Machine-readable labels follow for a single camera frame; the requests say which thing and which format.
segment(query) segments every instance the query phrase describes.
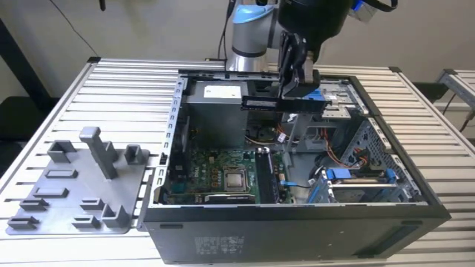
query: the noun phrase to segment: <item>motherboard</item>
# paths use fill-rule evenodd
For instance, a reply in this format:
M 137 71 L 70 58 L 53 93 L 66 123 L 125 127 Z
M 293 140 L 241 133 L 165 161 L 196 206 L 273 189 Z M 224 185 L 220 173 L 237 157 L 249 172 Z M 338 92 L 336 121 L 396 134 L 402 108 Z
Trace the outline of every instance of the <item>motherboard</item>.
M 261 203 L 253 151 L 194 150 L 189 158 L 186 178 L 170 182 L 168 204 L 225 204 L 230 196 L 241 204 Z M 270 179 L 285 180 L 278 152 L 272 153 L 272 169 Z M 288 190 L 280 185 L 277 190 L 277 202 L 288 203 Z

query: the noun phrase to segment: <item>aluminum table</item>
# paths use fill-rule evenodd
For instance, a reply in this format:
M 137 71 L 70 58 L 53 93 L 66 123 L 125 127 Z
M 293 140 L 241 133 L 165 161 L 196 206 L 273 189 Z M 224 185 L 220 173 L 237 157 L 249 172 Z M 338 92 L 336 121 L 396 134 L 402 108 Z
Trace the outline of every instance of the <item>aluminum table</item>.
M 461 71 L 445 69 L 437 82 L 446 85 L 453 93 L 475 110 L 475 71 Z
M 148 233 L 136 229 L 124 235 L 9 236 L 5 228 L 18 201 L 47 164 L 45 152 L 50 142 L 69 139 L 74 147 L 85 148 L 77 138 L 84 126 L 98 126 L 101 139 L 112 141 L 116 148 L 134 143 L 150 151 L 146 181 L 157 165 L 178 68 L 218 70 L 222 63 L 108 58 L 86 63 L 0 179 L 0 263 L 13 266 L 162 265 Z M 322 74 L 358 78 L 452 220 L 385 261 L 300 261 L 238 266 L 475 266 L 475 148 L 401 73 L 382 67 L 317 66 L 317 69 Z

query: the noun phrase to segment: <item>motherboard chip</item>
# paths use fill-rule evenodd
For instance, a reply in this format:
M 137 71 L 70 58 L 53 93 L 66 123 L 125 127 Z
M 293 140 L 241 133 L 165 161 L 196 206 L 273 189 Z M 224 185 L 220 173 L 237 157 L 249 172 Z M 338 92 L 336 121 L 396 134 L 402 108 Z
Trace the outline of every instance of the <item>motherboard chip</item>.
M 245 169 L 224 171 L 224 191 L 225 192 L 245 191 Z
M 241 187 L 242 186 L 241 174 L 228 174 L 225 183 L 228 187 Z

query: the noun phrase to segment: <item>wall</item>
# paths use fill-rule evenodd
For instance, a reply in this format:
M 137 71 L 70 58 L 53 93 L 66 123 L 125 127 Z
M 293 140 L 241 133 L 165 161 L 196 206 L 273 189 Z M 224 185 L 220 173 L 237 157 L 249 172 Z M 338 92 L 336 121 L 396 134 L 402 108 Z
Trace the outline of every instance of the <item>wall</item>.
M 0 103 L 10 96 L 26 96 L 26 92 L 0 57 Z
M 106 0 L 105 12 L 97 0 L 54 2 L 102 57 L 201 60 L 216 55 L 225 0 Z M 475 69 L 473 8 L 473 0 L 400 0 L 398 9 L 378 12 L 368 25 L 348 18 L 320 63 L 398 66 L 417 81 L 432 81 L 445 67 Z M 92 55 L 89 48 L 47 0 L 0 0 L 0 16 L 58 96 Z

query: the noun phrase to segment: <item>black computer chassis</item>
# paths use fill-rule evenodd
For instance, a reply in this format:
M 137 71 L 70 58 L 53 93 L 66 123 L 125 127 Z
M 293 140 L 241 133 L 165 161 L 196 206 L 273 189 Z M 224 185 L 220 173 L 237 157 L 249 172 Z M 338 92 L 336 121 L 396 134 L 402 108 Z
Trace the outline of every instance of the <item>black computer chassis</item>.
M 222 74 L 221 80 L 276 79 L 269 73 L 180 70 L 188 79 Z M 148 208 L 148 187 L 137 229 L 149 232 L 166 264 L 382 259 L 450 218 L 357 78 L 324 78 L 349 80 L 428 205 Z

